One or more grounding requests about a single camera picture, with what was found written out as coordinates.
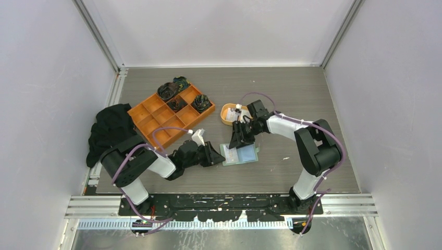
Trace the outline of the white printed card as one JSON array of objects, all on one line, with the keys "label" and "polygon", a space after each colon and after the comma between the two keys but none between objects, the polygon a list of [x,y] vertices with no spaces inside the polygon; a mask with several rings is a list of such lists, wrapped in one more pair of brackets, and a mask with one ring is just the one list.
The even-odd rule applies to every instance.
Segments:
[{"label": "white printed card", "polygon": [[227,144],[223,145],[226,164],[236,164],[239,162],[239,155],[236,148],[229,149]]}]

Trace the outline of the green card holder wallet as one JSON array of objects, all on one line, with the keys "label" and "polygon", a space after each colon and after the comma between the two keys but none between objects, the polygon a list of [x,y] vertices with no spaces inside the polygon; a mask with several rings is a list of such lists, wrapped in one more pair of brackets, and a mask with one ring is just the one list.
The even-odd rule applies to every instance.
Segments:
[{"label": "green card holder wallet", "polygon": [[[221,144],[219,146],[220,153],[225,157],[223,145]],[[226,164],[225,161],[222,162],[223,166],[231,166],[231,165],[240,165],[240,164],[246,164],[246,163],[253,163],[259,160],[258,158],[258,152],[260,151],[260,148],[257,147],[254,143],[252,145],[247,145],[242,148],[237,148],[237,152],[239,155],[239,162],[236,164]]]}]

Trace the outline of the silver Chlitina card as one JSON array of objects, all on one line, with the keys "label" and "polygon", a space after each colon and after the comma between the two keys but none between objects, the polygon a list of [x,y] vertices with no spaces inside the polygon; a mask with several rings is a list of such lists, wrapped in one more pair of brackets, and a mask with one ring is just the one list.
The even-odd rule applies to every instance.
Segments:
[{"label": "silver Chlitina card", "polygon": [[229,122],[236,121],[236,114],[235,114],[235,109],[234,108],[228,108],[227,109],[225,120],[229,121]]}]

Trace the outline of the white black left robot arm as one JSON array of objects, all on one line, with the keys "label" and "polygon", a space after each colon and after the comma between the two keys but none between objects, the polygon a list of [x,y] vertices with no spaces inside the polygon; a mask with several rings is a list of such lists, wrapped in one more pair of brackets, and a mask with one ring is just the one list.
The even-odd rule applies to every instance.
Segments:
[{"label": "white black left robot arm", "polygon": [[145,171],[171,181],[182,176],[189,167],[209,167],[223,161],[225,157],[200,136],[186,140],[170,155],[162,155],[135,135],[106,150],[99,159],[112,177],[112,184],[122,190],[132,202],[132,209],[140,215],[146,215],[152,208],[150,194],[140,180]]}]

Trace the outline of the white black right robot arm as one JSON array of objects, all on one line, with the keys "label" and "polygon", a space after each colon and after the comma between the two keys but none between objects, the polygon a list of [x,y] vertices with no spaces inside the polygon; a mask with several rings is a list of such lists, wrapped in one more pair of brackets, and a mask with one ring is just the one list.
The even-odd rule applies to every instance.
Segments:
[{"label": "white black right robot arm", "polygon": [[229,149],[241,148],[255,142],[261,133],[281,135],[293,140],[298,149],[303,170],[298,181],[289,190],[289,206],[296,214],[304,213],[314,201],[316,191],[328,172],[342,163],[345,155],[342,143],[324,119],[304,121],[268,111],[261,100],[247,105],[248,114],[234,108],[236,120],[232,122]]}]

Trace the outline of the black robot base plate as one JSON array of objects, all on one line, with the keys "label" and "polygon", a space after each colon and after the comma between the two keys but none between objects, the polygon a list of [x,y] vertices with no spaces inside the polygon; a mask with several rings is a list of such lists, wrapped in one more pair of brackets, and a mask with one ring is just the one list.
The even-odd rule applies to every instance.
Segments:
[{"label": "black robot base plate", "polygon": [[268,222],[283,221],[291,215],[307,218],[311,211],[323,213],[322,204],[315,199],[296,208],[287,194],[153,194],[136,208],[143,216],[183,222],[238,221],[242,214],[248,222]]}]

